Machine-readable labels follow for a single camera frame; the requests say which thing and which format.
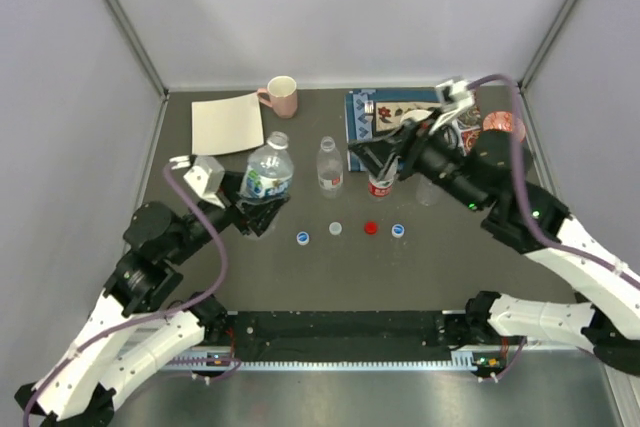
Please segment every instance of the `mug handle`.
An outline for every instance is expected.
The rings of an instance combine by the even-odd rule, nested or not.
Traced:
[[[267,97],[269,96],[269,91],[265,88],[262,89],[258,89],[256,91],[256,94],[258,94],[258,100],[260,101],[260,103],[266,105],[267,107],[271,107],[273,109],[273,104],[271,103],[271,100],[269,98],[264,98],[262,97],[260,94],[262,95],[266,95]]]

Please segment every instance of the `tabletop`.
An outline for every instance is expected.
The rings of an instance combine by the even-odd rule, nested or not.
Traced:
[[[244,238],[233,228],[222,233],[229,272],[217,297],[228,310],[462,309],[480,290],[529,300],[573,301],[571,288],[562,279],[480,229],[486,213],[470,212],[446,194],[433,206],[418,204],[417,176],[397,183],[388,199],[372,201],[367,174],[346,170],[347,92],[301,90],[298,112],[287,120],[262,107],[265,138],[273,131],[289,136],[295,165],[291,200],[265,239]],[[186,212],[161,170],[169,158],[191,151],[191,102],[245,93],[171,94],[145,201],[160,200],[180,215]],[[508,95],[501,87],[479,89],[477,101],[483,115],[509,110]],[[316,173],[316,154],[326,135],[336,140],[345,159],[343,192],[333,200],[322,197]],[[244,171],[247,156],[242,152],[218,160],[227,169]],[[339,236],[329,233],[334,221],[343,226]],[[376,235],[365,234],[367,221],[378,223]],[[391,235],[396,223],[405,227],[400,239]],[[296,243],[302,230],[310,235],[306,246]],[[219,267],[215,247],[209,244],[179,268],[185,279],[171,299],[205,290]]]

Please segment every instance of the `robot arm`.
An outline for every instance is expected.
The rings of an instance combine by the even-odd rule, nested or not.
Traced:
[[[189,167],[185,181],[203,199],[198,207],[218,232],[233,225],[242,234],[260,236],[288,201],[287,195],[242,198],[243,174],[225,172],[213,157],[172,161],[174,168]],[[79,353],[82,344],[105,330],[158,311],[182,280],[174,267],[211,236],[193,214],[179,217],[164,204],[150,202],[133,214],[124,239],[131,249],[118,261],[80,334],[43,380],[16,393],[25,409],[34,391],[41,390],[32,413],[46,416],[42,425],[106,425],[126,398],[169,360],[205,337],[217,341],[224,332],[226,310],[211,296],[167,318],[163,328],[121,357],[116,358],[134,326],[111,332]],[[68,359],[73,361],[56,373]],[[52,373],[55,378],[44,386]]]
[[[384,176],[398,158],[403,162],[399,180],[418,173],[470,210],[489,209],[481,224],[483,229],[558,274],[585,298],[583,303],[567,305],[481,292],[466,309],[477,340],[482,342],[497,333],[564,342],[593,352],[616,369],[639,375],[640,276],[598,244],[567,206],[543,188],[526,182],[531,204],[528,215],[547,239],[561,244],[562,250],[541,244],[530,233],[528,219],[523,218],[517,204],[511,181],[511,134],[484,131],[465,156],[451,147],[441,127],[473,107],[469,84],[454,79],[437,86],[436,92],[443,107],[426,119],[406,120],[388,136],[353,142],[349,150],[374,176]],[[532,164],[526,150],[524,164],[525,170]]]

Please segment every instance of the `water bottle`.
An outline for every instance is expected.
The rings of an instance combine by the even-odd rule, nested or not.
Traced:
[[[416,189],[418,203],[428,207],[437,203],[441,196],[442,189],[421,175]]]
[[[316,158],[320,191],[327,199],[335,199],[342,192],[344,181],[340,152],[332,137],[323,137]]]
[[[398,172],[398,159],[394,160],[387,174],[380,180],[369,174],[369,194],[373,200],[380,201],[386,199],[391,194],[393,182],[396,180]]]
[[[240,188],[243,197],[264,199],[289,190],[293,177],[293,162],[287,147],[287,135],[273,132],[267,143],[249,156],[247,171]]]

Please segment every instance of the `bottle cap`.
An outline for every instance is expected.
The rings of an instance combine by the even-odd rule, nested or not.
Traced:
[[[329,224],[329,232],[331,232],[331,235],[340,235],[342,233],[342,224],[340,222],[331,222]]]
[[[284,150],[289,147],[289,137],[284,132],[271,132],[267,144],[276,150]]]
[[[300,245],[307,245],[309,243],[309,234],[306,232],[298,232],[296,240]]]
[[[375,222],[367,222],[364,224],[364,231],[369,235],[373,235],[378,232],[378,224]]]
[[[325,152],[331,152],[336,148],[336,142],[333,140],[333,137],[323,137],[320,141],[320,148]]]
[[[393,235],[396,239],[399,239],[404,235],[404,226],[402,224],[395,224],[391,227],[391,235]]]

